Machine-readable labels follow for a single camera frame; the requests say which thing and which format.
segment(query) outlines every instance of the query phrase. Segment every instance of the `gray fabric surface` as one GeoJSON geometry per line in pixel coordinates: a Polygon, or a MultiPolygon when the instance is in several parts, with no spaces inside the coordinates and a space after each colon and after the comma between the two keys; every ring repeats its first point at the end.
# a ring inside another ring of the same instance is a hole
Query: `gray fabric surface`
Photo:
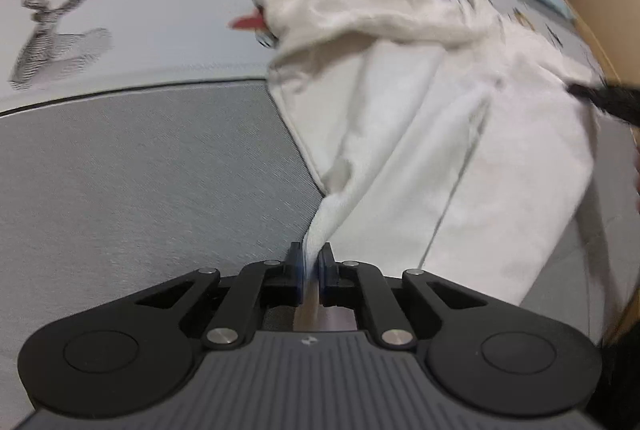
{"type": "Polygon", "coordinates": [[[0,428],[42,325],[202,266],[281,259],[321,200],[264,83],[130,92],[0,118],[0,428]]]}

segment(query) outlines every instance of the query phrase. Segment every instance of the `textured gray surface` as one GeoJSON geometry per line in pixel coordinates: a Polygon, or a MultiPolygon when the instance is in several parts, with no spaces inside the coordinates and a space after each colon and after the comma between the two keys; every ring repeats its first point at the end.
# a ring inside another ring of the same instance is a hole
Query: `textured gray surface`
{"type": "Polygon", "coordinates": [[[321,200],[262,82],[175,86],[0,118],[0,428],[42,325],[202,266],[280,259],[321,200]]]}
{"type": "Polygon", "coordinates": [[[42,411],[21,430],[595,430],[577,412],[540,420],[491,417],[451,400],[413,355],[363,333],[258,332],[241,349],[211,352],[171,399],[114,420],[42,411]]]}

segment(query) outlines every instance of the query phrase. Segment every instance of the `metal screw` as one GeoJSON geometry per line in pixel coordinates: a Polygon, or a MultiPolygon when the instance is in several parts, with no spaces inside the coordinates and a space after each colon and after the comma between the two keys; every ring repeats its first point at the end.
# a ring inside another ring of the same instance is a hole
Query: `metal screw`
{"type": "Polygon", "coordinates": [[[238,333],[227,327],[216,327],[207,333],[207,340],[213,344],[228,345],[238,340],[238,333]]]}
{"type": "Polygon", "coordinates": [[[410,343],[414,336],[404,329],[389,329],[382,333],[382,341],[385,344],[401,346],[410,343]]]}

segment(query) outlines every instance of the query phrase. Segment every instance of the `white cloth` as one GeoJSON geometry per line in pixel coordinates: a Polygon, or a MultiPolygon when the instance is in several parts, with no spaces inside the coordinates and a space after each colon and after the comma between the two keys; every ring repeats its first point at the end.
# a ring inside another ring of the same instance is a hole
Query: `white cloth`
{"type": "Polygon", "coordinates": [[[590,180],[591,72],[487,0],[256,0],[270,91],[326,197],[307,268],[423,267],[519,303],[590,180]]]}

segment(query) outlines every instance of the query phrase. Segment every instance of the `crumpled white fabric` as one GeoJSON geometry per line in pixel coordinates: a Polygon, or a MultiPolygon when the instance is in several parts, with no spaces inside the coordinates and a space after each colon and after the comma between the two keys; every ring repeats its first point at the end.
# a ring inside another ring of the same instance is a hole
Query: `crumpled white fabric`
{"type": "Polygon", "coordinates": [[[488,0],[255,0],[279,111],[326,194],[305,238],[519,303],[590,181],[591,71],[488,0]]]}

